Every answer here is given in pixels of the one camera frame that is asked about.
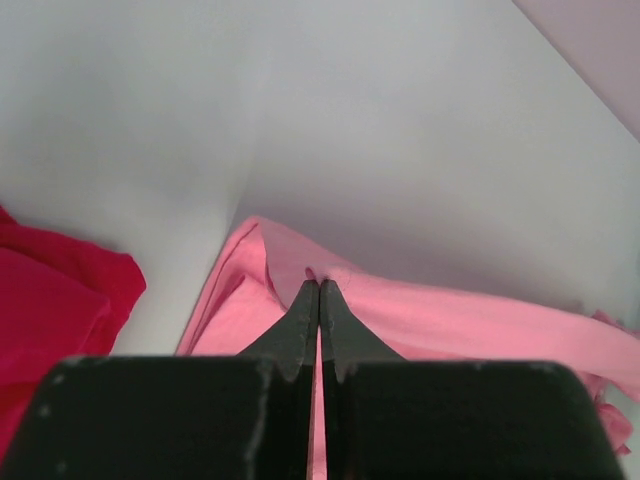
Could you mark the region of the red folded t shirt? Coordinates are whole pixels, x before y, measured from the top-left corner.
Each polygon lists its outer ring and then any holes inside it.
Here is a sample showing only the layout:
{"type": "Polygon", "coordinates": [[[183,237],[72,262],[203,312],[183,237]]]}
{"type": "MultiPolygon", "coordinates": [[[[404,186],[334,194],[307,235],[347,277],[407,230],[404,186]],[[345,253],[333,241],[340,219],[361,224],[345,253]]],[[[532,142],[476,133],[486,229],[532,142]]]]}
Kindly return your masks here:
{"type": "Polygon", "coordinates": [[[134,259],[1,213],[1,444],[41,378],[73,355],[111,352],[146,289],[134,259]]]}

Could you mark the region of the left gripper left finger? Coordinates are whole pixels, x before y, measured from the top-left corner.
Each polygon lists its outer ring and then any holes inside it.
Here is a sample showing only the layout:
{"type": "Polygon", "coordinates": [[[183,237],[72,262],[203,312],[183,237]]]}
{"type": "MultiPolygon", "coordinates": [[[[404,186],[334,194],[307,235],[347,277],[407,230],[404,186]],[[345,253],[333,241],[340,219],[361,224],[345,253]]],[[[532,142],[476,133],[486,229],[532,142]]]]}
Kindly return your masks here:
{"type": "Polygon", "coordinates": [[[5,479],[305,479],[319,287],[233,356],[78,356],[42,379],[5,479]]]}

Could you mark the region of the pink t shirt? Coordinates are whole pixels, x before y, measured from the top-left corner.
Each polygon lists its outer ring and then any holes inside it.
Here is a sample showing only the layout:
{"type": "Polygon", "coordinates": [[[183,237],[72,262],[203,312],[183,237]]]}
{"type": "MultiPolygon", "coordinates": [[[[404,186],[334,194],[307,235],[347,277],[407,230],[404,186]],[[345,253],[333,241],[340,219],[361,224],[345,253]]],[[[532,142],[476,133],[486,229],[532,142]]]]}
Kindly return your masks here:
{"type": "Polygon", "coordinates": [[[609,440],[618,478],[634,427],[606,396],[639,397],[639,334],[606,313],[573,313],[520,300],[370,274],[285,225],[253,216],[227,238],[177,351],[235,355],[292,306],[306,281],[334,281],[352,313],[413,361],[533,360],[569,368],[609,440]]]}

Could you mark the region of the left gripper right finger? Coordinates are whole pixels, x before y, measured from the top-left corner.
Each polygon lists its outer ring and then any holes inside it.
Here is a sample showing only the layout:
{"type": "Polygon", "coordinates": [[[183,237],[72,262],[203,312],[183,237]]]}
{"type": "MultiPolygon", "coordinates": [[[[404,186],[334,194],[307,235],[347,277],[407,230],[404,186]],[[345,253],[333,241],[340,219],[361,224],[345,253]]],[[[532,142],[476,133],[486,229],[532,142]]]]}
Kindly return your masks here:
{"type": "Polygon", "coordinates": [[[331,479],[619,479],[584,385],[536,361],[407,361],[319,297],[331,479]]]}

